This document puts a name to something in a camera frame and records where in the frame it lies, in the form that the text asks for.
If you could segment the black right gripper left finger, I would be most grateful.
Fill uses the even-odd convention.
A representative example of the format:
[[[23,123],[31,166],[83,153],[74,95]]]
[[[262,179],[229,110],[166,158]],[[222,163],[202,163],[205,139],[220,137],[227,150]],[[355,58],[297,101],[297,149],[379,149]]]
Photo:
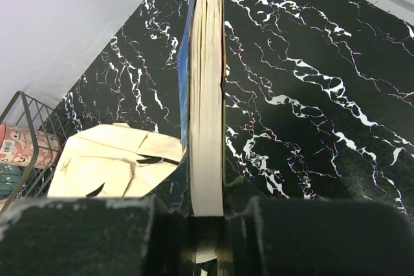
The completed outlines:
[[[1,215],[2,275],[195,275],[189,164],[141,198],[32,198]]]

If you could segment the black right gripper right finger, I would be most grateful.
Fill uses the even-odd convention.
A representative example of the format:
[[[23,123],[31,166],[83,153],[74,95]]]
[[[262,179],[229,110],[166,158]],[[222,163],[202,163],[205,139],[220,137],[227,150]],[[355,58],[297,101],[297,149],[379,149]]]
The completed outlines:
[[[413,228],[375,200],[274,198],[225,161],[219,275],[412,275]]]

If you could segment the cream canvas student bag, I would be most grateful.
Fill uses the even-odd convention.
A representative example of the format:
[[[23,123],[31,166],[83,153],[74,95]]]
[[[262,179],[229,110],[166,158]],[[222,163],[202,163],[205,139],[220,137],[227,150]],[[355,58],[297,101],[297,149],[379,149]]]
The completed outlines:
[[[142,197],[182,160],[178,138],[100,124],[72,135],[56,166],[49,198]]]

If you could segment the Animal Farm paperback book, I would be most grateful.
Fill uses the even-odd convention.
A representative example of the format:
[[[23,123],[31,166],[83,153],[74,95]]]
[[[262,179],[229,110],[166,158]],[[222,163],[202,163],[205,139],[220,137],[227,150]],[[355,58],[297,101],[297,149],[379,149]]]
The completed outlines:
[[[188,0],[177,56],[182,150],[188,163],[196,263],[216,259],[224,215],[223,0]]]

